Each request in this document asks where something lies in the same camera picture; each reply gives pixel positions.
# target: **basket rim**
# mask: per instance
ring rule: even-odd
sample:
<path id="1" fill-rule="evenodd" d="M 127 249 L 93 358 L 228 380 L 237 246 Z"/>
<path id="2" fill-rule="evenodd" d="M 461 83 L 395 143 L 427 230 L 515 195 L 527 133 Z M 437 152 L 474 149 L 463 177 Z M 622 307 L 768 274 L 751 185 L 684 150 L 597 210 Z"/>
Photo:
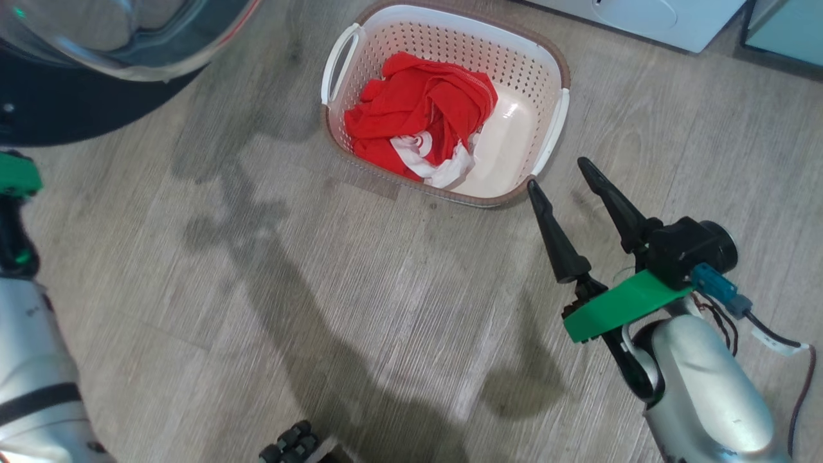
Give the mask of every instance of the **basket rim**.
<path id="1" fill-rule="evenodd" d="M 511 32 L 512 34 L 520 35 L 523 38 L 531 40 L 532 42 L 543 47 L 546 51 L 549 52 L 552 58 L 555 59 L 555 61 L 557 62 L 557 66 L 560 68 L 560 88 L 566 89 L 568 91 L 568 89 L 571 86 L 571 73 L 569 70 L 569 64 L 566 62 L 565 57 L 554 43 L 552 43 L 546 37 L 538 34 L 537 32 L 517 27 L 510 23 L 501 22 L 487 16 L 478 15 L 472 12 L 466 12 L 464 10 L 460 10 L 454 7 L 439 5 L 435 2 L 431 2 L 428 0 L 412 0 L 405 2 L 401 0 L 382 0 L 367 8 L 360 16 L 357 17 L 356 23 L 362 25 L 366 21 L 368 21 L 369 18 L 371 18 L 375 13 L 385 8 L 394 6 L 423 7 L 431 10 L 436 10 L 439 12 L 451 13 L 457 16 L 464 16 L 476 21 L 484 22 L 490 26 L 498 27 L 502 30 Z M 402 175 L 396 174 L 391 171 L 387 171 L 382 167 L 375 166 L 370 162 L 360 159 L 354 153 L 348 152 L 345 149 L 343 149 L 332 135 L 330 113 L 331 110 L 328 108 L 328 106 L 324 106 L 324 111 L 321 114 L 321 117 L 323 118 L 323 124 L 326 127 L 326 130 L 324 132 L 326 132 L 326 136 L 334 144 L 335 152 L 337 153 L 337 155 L 345 159 L 346 161 L 349 161 L 350 163 L 354 164 L 355 166 L 361 168 L 362 170 L 368 171 L 371 175 L 376 175 L 384 180 L 388 180 L 397 185 L 402 185 L 411 189 L 416 189 L 423 193 L 436 196 L 442 199 L 447 199 L 448 201 L 453 201 L 455 203 L 466 204 L 469 206 L 475 206 L 479 208 L 493 208 L 510 203 L 515 199 L 524 196 L 526 194 L 527 183 L 531 179 L 535 178 L 534 175 L 529 175 L 508 193 L 502 194 L 500 196 L 495 196 L 493 198 L 480 198 L 477 196 L 470 196 L 467 194 L 454 193 L 453 191 L 447 191 L 445 189 L 435 188 L 433 186 L 426 185 L 421 182 L 415 182 L 414 180 L 408 179 Z"/>
<path id="2" fill-rule="evenodd" d="M 560 52 L 560 49 L 557 48 L 551 40 L 547 39 L 543 35 L 538 34 L 537 32 L 526 29 L 524 27 L 516 26 L 512 23 L 502 22 L 495 18 L 484 16 L 481 14 L 477 14 L 474 12 L 467 12 L 465 10 L 461 10 L 455 7 L 449 7 L 445 5 L 440 5 L 437 2 L 433 2 L 431 0 L 411 0 L 411 1 L 403 1 L 403 0 L 381 0 L 375 3 L 374 5 L 367 8 L 360 16 L 357 17 L 356 23 L 363 25 L 366 21 L 369 20 L 375 13 L 379 12 L 380 10 L 384 10 L 388 7 L 423 7 L 428 8 L 430 10 L 436 10 L 439 12 L 444 13 L 451 13 L 457 16 L 467 17 L 479 22 L 483 22 L 488 24 L 489 26 L 498 27 L 502 30 L 506 30 L 511 32 L 515 35 L 520 35 L 524 39 L 529 39 L 532 42 L 540 45 L 547 52 L 555 59 L 557 62 L 557 66 L 560 68 L 560 87 L 561 88 L 569 88 L 571 87 L 571 71 L 569 70 L 569 64 L 565 60 L 565 56 Z"/>

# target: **white appliance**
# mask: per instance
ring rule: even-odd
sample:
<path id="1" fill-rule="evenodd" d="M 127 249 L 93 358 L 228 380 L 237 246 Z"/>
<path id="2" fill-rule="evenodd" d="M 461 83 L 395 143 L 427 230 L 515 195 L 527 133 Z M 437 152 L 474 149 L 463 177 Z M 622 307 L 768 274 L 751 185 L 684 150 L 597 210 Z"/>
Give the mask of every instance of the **white appliance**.
<path id="1" fill-rule="evenodd" d="M 699 53 L 746 0 L 526 0 Z"/>

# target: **black wheel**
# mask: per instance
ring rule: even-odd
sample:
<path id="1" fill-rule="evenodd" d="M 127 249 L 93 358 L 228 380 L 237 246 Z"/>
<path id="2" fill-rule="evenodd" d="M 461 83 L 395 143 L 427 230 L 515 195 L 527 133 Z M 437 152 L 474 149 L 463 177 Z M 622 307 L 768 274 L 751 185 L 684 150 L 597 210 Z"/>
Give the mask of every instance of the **black wheel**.
<path id="1" fill-rule="evenodd" d="M 283 456 L 283 452 L 280 451 L 280 447 L 272 444 L 260 452 L 259 463 L 278 463 L 281 456 Z"/>
<path id="2" fill-rule="evenodd" d="M 295 424 L 291 428 L 292 429 L 297 429 L 298 431 L 300 431 L 301 436 L 307 436 L 307 435 L 311 434 L 311 423 L 309 423 L 306 420 L 303 420 L 303 421 Z"/>
<path id="3" fill-rule="evenodd" d="M 300 440 L 300 430 L 289 429 L 277 438 L 277 446 L 282 449 L 292 448 Z"/>
<path id="4" fill-rule="evenodd" d="M 309 435 L 300 439 L 294 448 L 290 449 L 280 457 L 278 463 L 303 463 L 319 447 L 320 441 L 315 435 Z"/>

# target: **basket handle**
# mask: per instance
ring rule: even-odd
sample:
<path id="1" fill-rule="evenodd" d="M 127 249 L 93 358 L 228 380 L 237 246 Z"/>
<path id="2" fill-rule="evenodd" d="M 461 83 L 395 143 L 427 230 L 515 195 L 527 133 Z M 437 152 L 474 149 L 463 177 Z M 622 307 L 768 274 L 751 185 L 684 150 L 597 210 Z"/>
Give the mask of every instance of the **basket handle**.
<path id="1" fill-rule="evenodd" d="M 320 85 L 320 100 L 326 106 L 328 106 L 329 101 L 337 98 L 337 91 L 340 90 L 340 77 L 346 75 L 346 70 L 349 68 L 349 64 L 351 64 L 351 57 L 354 56 L 355 53 L 357 41 L 360 39 L 357 34 L 357 30 L 359 29 L 360 25 L 354 23 L 344 30 L 343 33 L 340 34 L 340 37 L 337 37 L 337 42 L 334 43 L 332 52 L 328 54 L 326 69 L 323 70 L 323 83 Z M 334 73 L 334 68 L 337 67 L 337 63 L 340 61 L 343 47 L 346 46 L 349 39 L 352 39 L 349 54 L 346 56 L 346 61 L 343 63 L 342 68 L 340 68 L 340 73 L 337 75 L 337 82 L 334 85 L 334 91 L 332 91 L 332 74 Z"/>
<path id="2" fill-rule="evenodd" d="M 543 151 L 534 164 L 532 175 L 539 174 L 540 171 L 543 170 L 543 167 L 546 167 L 546 163 L 549 162 L 551 152 L 555 150 L 557 140 L 560 138 L 560 132 L 563 131 L 565 117 L 568 113 L 569 89 L 564 88 L 560 91 L 560 100 L 557 101 L 557 105 L 555 106 L 555 114 L 554 117 L 551 118 L 551 127 L 549 128 L 549 133 L 546 134 L 546 139 L 543 141 Z"/>

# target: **clothing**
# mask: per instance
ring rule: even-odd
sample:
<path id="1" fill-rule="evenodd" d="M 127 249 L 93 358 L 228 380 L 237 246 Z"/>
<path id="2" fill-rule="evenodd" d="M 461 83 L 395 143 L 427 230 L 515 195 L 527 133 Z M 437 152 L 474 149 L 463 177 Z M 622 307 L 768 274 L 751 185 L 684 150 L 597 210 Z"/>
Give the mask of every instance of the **clothing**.
<path id="1" fill-rule="evenodd" d="M 489 118 L 497 92 L 482 72 L 401 52 L 344 116 L 355 154 L 387 171 L 444 188 L 474 161 L 470 137 Z"/>

